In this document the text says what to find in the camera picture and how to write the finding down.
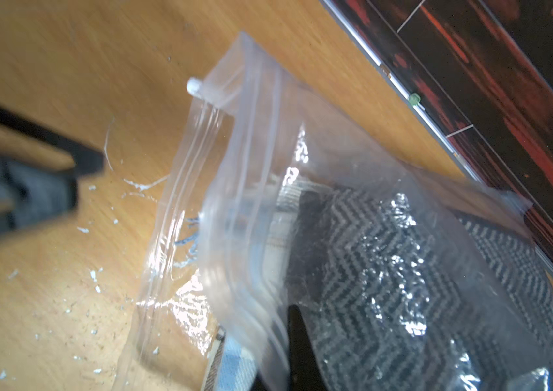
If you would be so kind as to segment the white blue plaid scarf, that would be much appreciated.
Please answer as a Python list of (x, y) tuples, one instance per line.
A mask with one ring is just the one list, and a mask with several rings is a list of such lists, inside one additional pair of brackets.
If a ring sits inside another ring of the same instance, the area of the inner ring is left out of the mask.
[(291, 306), (321, 299), (330, 186), (291, 170), (271, 176), (232, 200), (209, 200), (205, 210), (176, 210), (172, 240), (197, 262), (210, 311), (224, 331), (220, 390), (247, 390), (261, 380), (288, 386), (294, 332)]

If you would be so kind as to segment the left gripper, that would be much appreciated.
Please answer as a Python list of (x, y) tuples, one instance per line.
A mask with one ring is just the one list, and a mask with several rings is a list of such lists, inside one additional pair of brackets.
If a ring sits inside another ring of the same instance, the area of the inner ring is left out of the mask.
[(99, 174), (103, 151), (66, 138), (0, 107), (0, 125), (70, 154), (74, 167), (51, 171), (0, 153), (0, 236), (31, 228), (74, 211), (79, 177)]

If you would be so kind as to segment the black white chevron scarf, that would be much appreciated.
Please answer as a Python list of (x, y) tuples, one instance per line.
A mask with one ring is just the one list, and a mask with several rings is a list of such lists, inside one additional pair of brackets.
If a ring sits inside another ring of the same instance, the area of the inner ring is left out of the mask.
[(553, 390), (553, 292), (532, 243), (407, 196), (327, 197), (323, 292), (304, 318), (328, 390)]

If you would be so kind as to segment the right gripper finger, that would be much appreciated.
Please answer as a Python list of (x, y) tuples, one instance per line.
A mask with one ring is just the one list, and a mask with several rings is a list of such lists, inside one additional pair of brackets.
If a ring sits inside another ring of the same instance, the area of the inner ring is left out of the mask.
[(289, 390), (327, 391), (299, 307), (287, 310), (289, 337)]

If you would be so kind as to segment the clear plastic vacuum bag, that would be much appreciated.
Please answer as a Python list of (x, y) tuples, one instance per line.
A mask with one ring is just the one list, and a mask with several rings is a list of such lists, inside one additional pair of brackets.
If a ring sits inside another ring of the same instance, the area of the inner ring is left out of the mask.
[(239, 34), (202, 80), (116, 390), (553, 390), (529, 201), (395, 159)]

